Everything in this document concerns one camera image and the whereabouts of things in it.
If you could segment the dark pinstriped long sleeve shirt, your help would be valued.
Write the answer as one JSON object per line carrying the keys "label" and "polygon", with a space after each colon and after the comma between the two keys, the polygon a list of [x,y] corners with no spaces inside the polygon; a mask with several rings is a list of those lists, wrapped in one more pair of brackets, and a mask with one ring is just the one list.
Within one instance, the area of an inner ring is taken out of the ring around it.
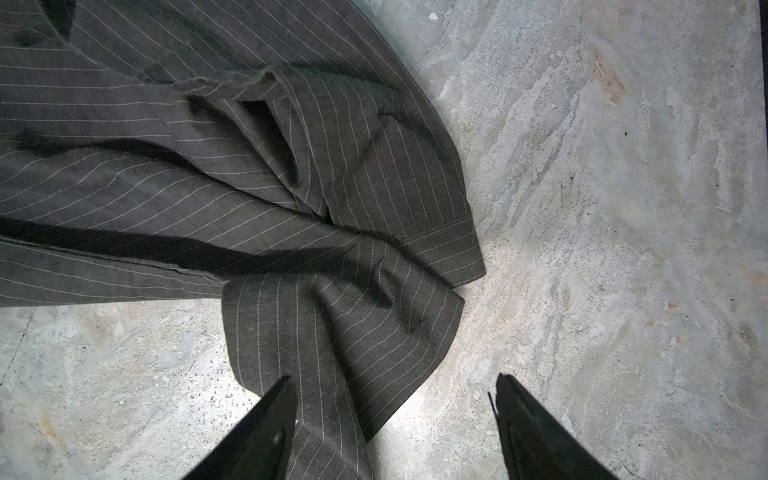
{"label": "dark pinstriped long sleeve shirt", "polygon": [[453,141],[354,3],[2,3],[2,305],[219,298],[237,381],[295,383],[289,478],[372,477],[484,272]]}

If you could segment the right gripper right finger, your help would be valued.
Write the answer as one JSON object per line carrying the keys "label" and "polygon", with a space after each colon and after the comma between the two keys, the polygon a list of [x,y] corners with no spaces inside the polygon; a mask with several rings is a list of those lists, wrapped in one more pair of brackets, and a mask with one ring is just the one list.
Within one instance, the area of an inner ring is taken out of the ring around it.
{"label": "right gripper right finger", "polygon": [[617,479],[514,376],[489,399],[510,479]]}

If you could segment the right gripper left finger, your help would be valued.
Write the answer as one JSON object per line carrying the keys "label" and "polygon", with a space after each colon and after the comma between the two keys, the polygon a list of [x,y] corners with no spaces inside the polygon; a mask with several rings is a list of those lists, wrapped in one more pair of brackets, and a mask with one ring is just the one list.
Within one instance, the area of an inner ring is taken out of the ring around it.
{"label": "right gripper left finger", "polygon": [[292,379],[280,378],[185,480],[285,479],[297,405]]}

